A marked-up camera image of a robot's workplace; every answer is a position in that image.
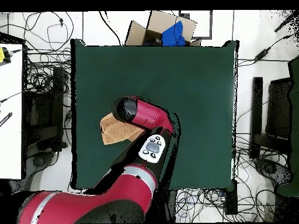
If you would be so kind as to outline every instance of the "cardboard box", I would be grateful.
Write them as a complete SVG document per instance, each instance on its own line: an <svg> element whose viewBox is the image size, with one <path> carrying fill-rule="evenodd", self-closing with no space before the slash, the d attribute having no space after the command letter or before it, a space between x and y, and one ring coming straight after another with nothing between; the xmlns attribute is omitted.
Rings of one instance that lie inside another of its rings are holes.
<svg viewBox="0 0 299 224"><path fill-rule="evenodd" d="M141 46L146 39L161 39L162 33L179 21L183 24L182 36L185 38L186 45L200 46L200 38L191 42L197 24L194 20L156 10L151 11L149 16L147 28L142 27L133 20L131 21L126 38L126 46Z"/></svg>

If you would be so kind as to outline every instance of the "control buttons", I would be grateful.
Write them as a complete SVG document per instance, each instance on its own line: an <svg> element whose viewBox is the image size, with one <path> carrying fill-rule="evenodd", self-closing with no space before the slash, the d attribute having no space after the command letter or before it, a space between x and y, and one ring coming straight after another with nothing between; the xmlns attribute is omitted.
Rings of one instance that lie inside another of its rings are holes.
<svg viewBox="0 0 299 224"><path fill-rule="evenodd" d="M147 147L146 147L149 151L153 152L153 153L159 153L160 151L160 147L158 144L156 144L155 142L149 142L147 144Z"/></svg>
<svg viewBox="0 0 299 224"><path fill-rule="evenodd" d="M161 135L154 134L147 138L140 148L138 155L146 162L156 164L160 161L161 155L166 147L166 142Z"/></svg>

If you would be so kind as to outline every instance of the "yellow device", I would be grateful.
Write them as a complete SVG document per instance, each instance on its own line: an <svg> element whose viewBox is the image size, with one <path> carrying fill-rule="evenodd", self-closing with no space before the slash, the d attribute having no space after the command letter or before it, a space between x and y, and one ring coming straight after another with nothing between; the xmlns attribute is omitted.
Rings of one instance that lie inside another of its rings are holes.
<svg viewBox="0 0 299 224"><path fill-rule="evenodd" d="M11 55L6 47L0 47L0 66L9 64L11 62Z"/></svg>

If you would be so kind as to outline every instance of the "brown sponge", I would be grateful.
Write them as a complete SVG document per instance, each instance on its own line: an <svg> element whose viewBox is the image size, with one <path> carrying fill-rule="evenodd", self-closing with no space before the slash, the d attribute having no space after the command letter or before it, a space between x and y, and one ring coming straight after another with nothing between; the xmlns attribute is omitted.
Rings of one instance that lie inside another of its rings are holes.
<svg viewBox="0 0 299 224"><path fill-rule="evenodd" d="M115 144L126 139L133 141L144 132L139 127L116 120L112 113L102 118L100 130L104 145Z"/></svg>

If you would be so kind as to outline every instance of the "power adapter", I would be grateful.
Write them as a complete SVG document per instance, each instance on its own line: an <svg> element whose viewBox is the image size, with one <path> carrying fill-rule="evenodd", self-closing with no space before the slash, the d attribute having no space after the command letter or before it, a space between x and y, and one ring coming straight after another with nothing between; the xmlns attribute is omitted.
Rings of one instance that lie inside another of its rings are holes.
<svg viewBox="0 0 299 224"><path fill-rule="evenodd" d="M285 40L285 39L288 39L292 36L291 35L286 35L284 37L282 37L280 40ZM257 56L255 56L255 61L260 61L263 57L265 57L268 53L269 53L269 50L277 43L279 42L280 40L277 40L273 45L271 45L270 47L268 47L267 49L264 49L262 50Z"/></svg>

